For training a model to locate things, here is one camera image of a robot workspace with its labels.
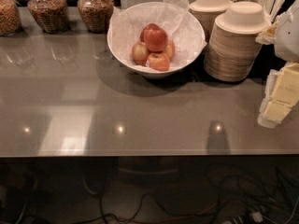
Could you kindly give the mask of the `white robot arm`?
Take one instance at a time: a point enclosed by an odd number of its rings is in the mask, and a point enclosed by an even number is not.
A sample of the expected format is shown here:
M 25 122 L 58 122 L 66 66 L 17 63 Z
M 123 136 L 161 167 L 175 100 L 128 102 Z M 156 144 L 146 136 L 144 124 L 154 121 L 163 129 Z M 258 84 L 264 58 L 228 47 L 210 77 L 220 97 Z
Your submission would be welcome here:
M 299 102 L 299 0 L 278 17 L 267 33 L 271 36 L 260 35 L 260 40 L 272 42 L 276 56 L 286 63 L 279 71 L 270 71 L 257 121 L 266 128 L 275 128 Z

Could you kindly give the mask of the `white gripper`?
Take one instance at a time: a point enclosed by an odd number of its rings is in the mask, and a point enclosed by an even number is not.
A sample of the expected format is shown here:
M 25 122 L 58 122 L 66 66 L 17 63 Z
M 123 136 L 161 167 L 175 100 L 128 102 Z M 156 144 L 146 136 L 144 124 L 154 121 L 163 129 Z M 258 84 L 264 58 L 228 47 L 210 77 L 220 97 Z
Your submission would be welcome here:
M 255 41 L 262 45 L 271 45 L 276 40 L 278 23 L 274 22 L 260 32 Z M 272 100 L 294 106 L 299 102 L 299 63 L 287 62 L 278 72 L 277 81 L 270 95 Z

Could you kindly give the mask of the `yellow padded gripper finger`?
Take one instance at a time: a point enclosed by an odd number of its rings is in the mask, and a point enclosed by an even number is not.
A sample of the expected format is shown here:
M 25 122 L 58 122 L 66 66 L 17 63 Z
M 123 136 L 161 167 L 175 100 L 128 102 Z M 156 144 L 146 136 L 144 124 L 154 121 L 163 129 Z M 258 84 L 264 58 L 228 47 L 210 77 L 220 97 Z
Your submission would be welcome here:
M 275 128 L 290 113 L 291 108 L 283 102 L 272 100 L 270 95 L 275 88 L 278 71 L 271 70 L 265 84 L 264 98 L 262 100 L 257 122 L 265 128 Z

